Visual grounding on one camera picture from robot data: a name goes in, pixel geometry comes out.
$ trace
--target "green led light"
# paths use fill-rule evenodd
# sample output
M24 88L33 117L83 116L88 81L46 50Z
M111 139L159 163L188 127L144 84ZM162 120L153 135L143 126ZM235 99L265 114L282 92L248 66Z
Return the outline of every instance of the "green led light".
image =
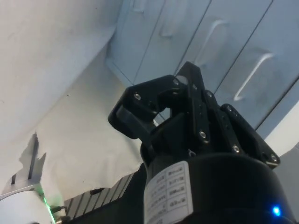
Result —
M51 208L50 208L50 206L48 205L47 200L46 200L45 197L43 198L43 201L45 202L46 207L47 207L47 209L48 209L48 212L49 212L50 215L51 215L51 219L52 219L53 224L55 224L55 219L54 219L54 217L53 217L53 214L51 213Z

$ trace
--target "black cylindrical body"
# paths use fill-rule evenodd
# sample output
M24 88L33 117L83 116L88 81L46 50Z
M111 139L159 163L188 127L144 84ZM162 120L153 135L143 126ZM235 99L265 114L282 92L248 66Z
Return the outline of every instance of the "black cylindrical body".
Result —
M295 223L280 182L266 164L229 153L186 161L193 213L181 223ZM171 156L157 156L147 167L147 183L176 162ZM273 214L274 207L280 209L279 216Z

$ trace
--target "white cabinet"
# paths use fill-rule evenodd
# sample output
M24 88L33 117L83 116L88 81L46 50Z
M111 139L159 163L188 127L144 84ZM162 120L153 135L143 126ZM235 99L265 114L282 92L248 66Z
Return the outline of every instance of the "white cabinet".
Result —
M299 1L276 0L216 92L257 128L299 75Z
M110 46L110 62L133 83L164 0L124 0Z
M134 84L174 74L210 0L166 0Z
M199 66L207 89L215 92L271 0L212 0L181 62Z

